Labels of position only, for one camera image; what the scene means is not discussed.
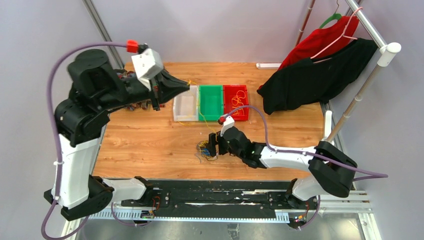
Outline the red plastic bin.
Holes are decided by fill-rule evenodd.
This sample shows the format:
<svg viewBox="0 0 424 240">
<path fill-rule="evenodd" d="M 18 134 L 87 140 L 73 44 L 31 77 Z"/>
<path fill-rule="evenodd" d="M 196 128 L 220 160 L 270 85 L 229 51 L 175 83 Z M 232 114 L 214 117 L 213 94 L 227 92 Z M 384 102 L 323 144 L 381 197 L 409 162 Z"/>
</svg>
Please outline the red plastic bin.
<svg viewBox="0 0 424 240">
<path fill-rule="evenodd" d="M 223 85 L 223 113 L 226 115 L 232 110 L 249 104 L 246 85 Z M 235 121 L 245 122 L 249 119 L 249 108 L 241 108 L 232 115 Z"/>
</svg>

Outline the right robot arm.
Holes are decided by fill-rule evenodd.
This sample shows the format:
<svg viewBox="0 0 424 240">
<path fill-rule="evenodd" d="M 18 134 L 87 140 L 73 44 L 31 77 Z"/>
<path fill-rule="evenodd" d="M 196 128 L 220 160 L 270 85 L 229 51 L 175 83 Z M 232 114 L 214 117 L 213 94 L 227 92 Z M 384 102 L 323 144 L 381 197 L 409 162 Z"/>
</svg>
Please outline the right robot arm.
<svg viewBox="0 0 424 240">
<path fill-rule="evenodd" d="M 309 177 L 292 180 L 287 190 L 286 203 L 294 209 L 321 194 L 348 197 L 355 176 L 353 168 L 358 166 L 327 141 L 304 148 L 268 147 L 264 142 L 250 141 L 235 126 L 224 132 L 210 133 L 207 141 L 206 149 L 213 157 L 230 154 L 253 169 L 288 168 L 309 172 Z"/>
</svg>

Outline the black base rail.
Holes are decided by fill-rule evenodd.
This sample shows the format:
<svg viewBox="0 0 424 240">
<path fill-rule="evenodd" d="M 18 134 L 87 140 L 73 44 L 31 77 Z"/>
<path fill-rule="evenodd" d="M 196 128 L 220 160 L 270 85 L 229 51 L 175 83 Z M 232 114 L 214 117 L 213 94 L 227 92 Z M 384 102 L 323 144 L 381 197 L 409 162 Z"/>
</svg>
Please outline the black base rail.
<svg viewBox="0 0 424 240">
<path fill-rule="evenodd" d="M 271 219 L 277 210 L 311 214 L 315 197 L 306 203 L 286 199 L 288 181 L 153 180 L 142 200 L 124 200 L 123 207 L 154 210 L 157 217 Z"/>
</svg>

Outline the black shirt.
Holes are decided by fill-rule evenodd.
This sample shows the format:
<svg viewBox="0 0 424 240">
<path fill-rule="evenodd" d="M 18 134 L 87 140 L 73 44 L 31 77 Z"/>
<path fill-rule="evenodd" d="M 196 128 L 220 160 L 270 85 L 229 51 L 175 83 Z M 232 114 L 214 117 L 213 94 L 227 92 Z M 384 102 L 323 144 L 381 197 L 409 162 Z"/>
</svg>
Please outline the black shirt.
<svg viewBox="0 0 424 240">
<path fill-rule="evenodd" d="M 328 103 L 361 75 L 376 50 L 373 40 L 358 38 L 327 57 L 304 58 L 277 70 L 258 90 L 263 111 L 291 111 Z"/>
</svg>

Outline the plaid flannel shirt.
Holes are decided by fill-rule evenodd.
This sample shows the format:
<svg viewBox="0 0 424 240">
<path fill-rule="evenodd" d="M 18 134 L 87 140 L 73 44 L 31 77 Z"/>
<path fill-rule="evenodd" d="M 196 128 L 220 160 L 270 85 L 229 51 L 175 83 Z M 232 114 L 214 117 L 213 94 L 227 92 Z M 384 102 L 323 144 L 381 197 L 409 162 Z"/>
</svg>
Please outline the plaid flannel shirt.
<svg viewBox="0 0 424 240">
<path fill-rule="evenodd" d="M 115 69 L 116 75 L 119 79 L 125 80 L 127 78 L 136 77 L 136 73 L 134 71 L 127 71 L 125 69 Z M 128 111 L 134 111 L 136 109 L 148 110 L 152 106 L 152 101 L 150 99 L 143 100 L 136 103 L 131 103 L 126 107 Z"/>
</svg>

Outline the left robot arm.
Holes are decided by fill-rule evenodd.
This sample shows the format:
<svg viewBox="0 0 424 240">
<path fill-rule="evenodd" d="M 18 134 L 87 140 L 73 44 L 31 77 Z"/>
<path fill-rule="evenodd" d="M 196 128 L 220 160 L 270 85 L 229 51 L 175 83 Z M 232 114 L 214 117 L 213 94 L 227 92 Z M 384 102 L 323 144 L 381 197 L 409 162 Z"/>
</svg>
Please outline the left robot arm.
<svg viewBox="0 0 424 240">
<path fill-rule="evenodd" d="M 165 70 L 159 54 L 150 48 L 140 50 L 133 63 L 136 75 L 121 79 L 103 50 L 88 49 L 67 67 L 71 89 L 53 115 L 61 155 L 56 174 L 60 183 L 44 198 L 60 205 L 68 221 L 96 214 L 114 202 L 135 200 L 146 207 L 153 201 L 153 186 L 140 176 L 113 180 L 92 175 L 110 113 L 145 100 L 159 110 L 190 88 Z"/>
</svg>

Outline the metal clothes rack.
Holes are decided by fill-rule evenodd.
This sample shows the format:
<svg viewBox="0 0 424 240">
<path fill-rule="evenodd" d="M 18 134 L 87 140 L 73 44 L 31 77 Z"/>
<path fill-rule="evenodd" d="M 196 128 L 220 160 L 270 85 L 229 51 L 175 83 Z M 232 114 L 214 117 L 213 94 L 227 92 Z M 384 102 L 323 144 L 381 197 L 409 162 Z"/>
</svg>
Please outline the metal clothes rack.
<svg viewBox="0 0 424 240">
<path fill-rule="evenodd" d="M 333 122 L 334 116 L 331 104 L 325 103 L 321 106 L 324 111 L 322 140 L 329 143 L 333 143 L 334 141 L 337 142 L 340 140 L 339 132 L 341 131 L 345 123 L 348 122 L 356 107 L 363 100 L 366 90 L 372 85 L 376 78 L 376 75 L 382 69 L 387 67 L 395 58 L 395 56 L 402 50 L 402 45 L 400 43 L 387 43 L 384 40 L 379 31 L 376 29 L 376 27 L 373 25 L 373 23 L 369 20 L 369 18 L 362 10 L 360 0 L 346 0 L 345 2 L 349 7 L 349 10 L 346 13 L 357 16 L 359 22 L 366 30 L 369 37 L 377 45 L 377 51 L 375 53 L 379 54 L 379 58 L 375 62 L 373 68 L 371 68 L 369 65 L 365 67 L 366 70 L 369 70 L 369 75 L 367 76 L 367 79 L 364 81 L 363 85 L 361 86 L 357 94 L 353 97 L 350 104 L 342 113 L 340 119 L 336 123 Z"/>
</svg>

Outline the white plastic bin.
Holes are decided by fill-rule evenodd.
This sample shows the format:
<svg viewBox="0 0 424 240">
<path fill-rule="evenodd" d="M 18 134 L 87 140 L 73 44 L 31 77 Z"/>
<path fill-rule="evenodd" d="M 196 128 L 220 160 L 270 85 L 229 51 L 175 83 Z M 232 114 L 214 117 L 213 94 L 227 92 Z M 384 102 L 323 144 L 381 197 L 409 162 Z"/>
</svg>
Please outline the white plastic bin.
<svg viewBox="0 0 424 240">
<path fill-rule="evenodd" d="M 190 90 L 173 99 L 173 120 L 175 122 L 197 122 L 199 120 L 199 86 L 191 85 Z"/>
</svg>

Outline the green plastic bin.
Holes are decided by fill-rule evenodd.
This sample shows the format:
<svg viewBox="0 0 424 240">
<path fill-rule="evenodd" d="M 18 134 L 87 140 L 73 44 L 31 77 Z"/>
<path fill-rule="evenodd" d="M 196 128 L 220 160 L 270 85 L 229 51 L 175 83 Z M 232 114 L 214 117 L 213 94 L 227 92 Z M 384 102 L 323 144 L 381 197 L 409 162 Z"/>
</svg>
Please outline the green plastic bin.
<svg viewBox="0 0 424 240">
<path fill-rule="evenodd" d="M 199 121 L 216 122 L 224 114 L 223 86 L 199 86 Z"/>
</svg>

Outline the red shirt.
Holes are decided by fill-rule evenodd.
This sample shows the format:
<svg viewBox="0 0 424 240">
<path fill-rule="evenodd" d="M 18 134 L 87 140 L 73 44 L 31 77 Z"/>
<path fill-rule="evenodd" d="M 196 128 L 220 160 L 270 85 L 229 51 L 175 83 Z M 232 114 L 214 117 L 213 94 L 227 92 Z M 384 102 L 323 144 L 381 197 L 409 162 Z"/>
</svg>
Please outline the red shirt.
<svg viewBox="0 0 424 240">
<path fill-rule="evenodd" d="M 313 56 L 323 58 L 341 50 L 351 41 L 352 37 L 358 27 L 359 20 L 356 16 L 343 16 L 340 20 L 332 26 L 322 29 L 315 29 L 308 37 L 301 41 L 283 60 L 279 70 L 293 65 L 300 60 L 307 59 Z M 348 37 L 341 37 L 329 48 L 319 53 L 322 49 L 337 39 L 342 33 Z"/>
</svg>

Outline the green hanger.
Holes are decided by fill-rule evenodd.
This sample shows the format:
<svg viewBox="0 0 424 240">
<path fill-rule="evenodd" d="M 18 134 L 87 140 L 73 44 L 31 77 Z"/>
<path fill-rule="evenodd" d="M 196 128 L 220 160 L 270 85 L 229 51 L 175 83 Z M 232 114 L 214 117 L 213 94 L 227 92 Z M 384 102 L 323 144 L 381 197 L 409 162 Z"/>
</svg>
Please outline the green hanger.
<svg viewBox="0 0 424 240">
<path fill-rule="evenodd" d="M 338 13 L 338 10 L 339 10 L 339 8 L 340 8 L 340 3 L 339 3 L 339 0 L 336 0 L 335 1 L 335 3 L 336 3 L 336 8 L 335 8 L 335 11 L 334 11 L 334 13 L 331 15 L 331 16 L 329 16 L 321 25 L 320 25 L 320 27 L 319 27 L 319 29 L 323 29 L 328 23 L 330 23 L 330 22 L 332 22 L 332 21 L 339 21 L 343 16 L 340 14 L 340 13 Z"/>
</svg>

